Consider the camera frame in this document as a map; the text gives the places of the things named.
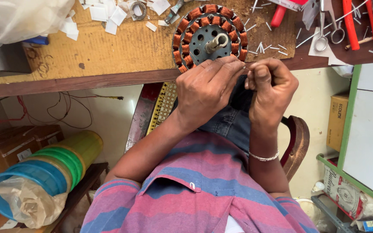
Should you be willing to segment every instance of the floor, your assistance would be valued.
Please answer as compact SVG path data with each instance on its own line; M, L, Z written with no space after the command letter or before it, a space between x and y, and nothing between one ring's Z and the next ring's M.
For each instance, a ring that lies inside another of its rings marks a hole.
M326 146L327 122L329 117L330 96L348 90L349 79L340 77L332 68L319 68L292 72L299 79L299 88L289 105L285 116L294 115L304 119L310 130L309 150L290 182L291 193L294 197L310 197L314 183L323 178L323 165L316 160L319 153L330 154L335 151ZM94 94L102 96L123 96L123 100L109 98L76 98L86 106L93 118L90 126L88 111L71 99L70 112L65 122L74 127L86 127L97 132L104 141L104 149L95 162L107 161L112 167L122 156L130 128L132 116L138 101L142 85L123 87L108 87L89 90L70 91L74 96L85 97ZM54 120L46 109L56 118L64 117L66 105L64 96L59 93L30 94L24 96L24 103L29 114L40 121ZM8 118L22 116L22 107L16 98L2 101ZM34 124L42 123L32 120ZM12 121L13 126L30 125L28 119ZM59 123L65 137L81 129ZM278 130L278 145L280 151L285 151L290 139L287 127L280 125Z

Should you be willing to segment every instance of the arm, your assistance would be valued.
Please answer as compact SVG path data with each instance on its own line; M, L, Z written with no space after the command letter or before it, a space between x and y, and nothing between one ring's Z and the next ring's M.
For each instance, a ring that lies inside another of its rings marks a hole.
M142 183L186 135L228 104L244 62L227 56L207 60L177 78L178 107L152 133L132 146L106 176Z
M256 90L249 111L250 152L269 158L277 153L277 129L298 87L297 79L277 59L250 65L246 89ZM291 197L288 181L278 158L260 161L249 157L249 174L272 197Z

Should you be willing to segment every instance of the striped t-shirt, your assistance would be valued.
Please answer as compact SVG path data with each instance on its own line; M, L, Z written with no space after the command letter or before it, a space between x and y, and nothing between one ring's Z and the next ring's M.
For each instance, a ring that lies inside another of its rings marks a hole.
M142 187L126 179L102 185L80 232L224 233L229 215L245 232L318 232L296 201L266 193L247 164L225 138L193 132Z

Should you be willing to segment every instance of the copper coil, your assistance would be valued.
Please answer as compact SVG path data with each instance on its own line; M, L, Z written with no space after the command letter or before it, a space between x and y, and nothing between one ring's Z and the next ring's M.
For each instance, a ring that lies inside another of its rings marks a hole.
M248 45L247 33L243 31L240 33L241 46L246 47Z
M186 32L184 39L182 40L184 43L189 44L191 42L192 33Z
M214 4L208 4L204 6L204 13L216 13L218 11L218 6Z
M231 41L232 41L232 42L234 42L234 41L236 41L236 40L238 39L238 35L237 35L237 33L236 33L235 30L234 30L234 31L231 31L231 32L229 33L229 35L230 35L230 38L231 38Z
M185 29L188 27L188 24L189 24L189 21L187 19L183 18L178 25L178 29L177 29L178 32L183 33L185 31Z
M179 50L174 51L174 57L175 57L175 63L177 65L181 65L182 64L182 60L181 60L181 54L179 53Z
M201 8L195 8L188 14L188 19L191 21L195 18L198 18L202 14Z
M211 19L211 24L217 24L217 25L220 25L220 24L221 24L221 17L219 17L219 16L214 16L214 17Z
M237 28L238 31L242 31L244 29L244 25L241 22L240 17L236 17L235 19L232 20L234 23L234 26Z
M179 66L178 69L179 69L179 71L180 71L181 73L185 73L185 72L188 71L188 69L187 69L184 65Z
M174 45L173 45L173 48L174 49L179 49L180 43L181 43L181 35L175 34L174 35Z
M210 24L210 19L208 17L201 18L201 20L199 21L200 27L207 26L208 24Z
M230 10L229 8L226 8L226 7L223 7L220 9L220 14L222 14L223 16L229 18L229 19L232 19L232 17L234 16L234 12L232 10Z
M191 30L192 33L195 33L199 29L199 24L197 22L193 23L190 27L189 30Z
M238 43L231 43L231 53L236 54L238 52Z
M189 56L189 55L184 56L184 61L185 61L185 63L186 63L187 66L191 65L192 63L194 63L194 61L192 60L192 57Z
M231 29L232 29L232 25L229 22L224 21L224 23L222 24L221 28L224 29L224 30L226 30L227 32L230 32Z
M184 44L182 46L182 54L189 54L189 44Z
M238 60L245 61L245 57L247 56L247 50L241 49L240 55L238 56Z

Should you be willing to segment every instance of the hand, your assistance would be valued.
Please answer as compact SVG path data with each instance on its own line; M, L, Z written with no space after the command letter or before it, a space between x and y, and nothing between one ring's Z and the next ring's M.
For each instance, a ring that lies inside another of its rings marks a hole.
M247 75L245 88L256 90L249 111L251 126L277 132L299 82L277 59L264 59L247 68L252 71Z
M172 113L187 131L208 122L228 104L245 63L234 56L206 60L177 80L178 107Z

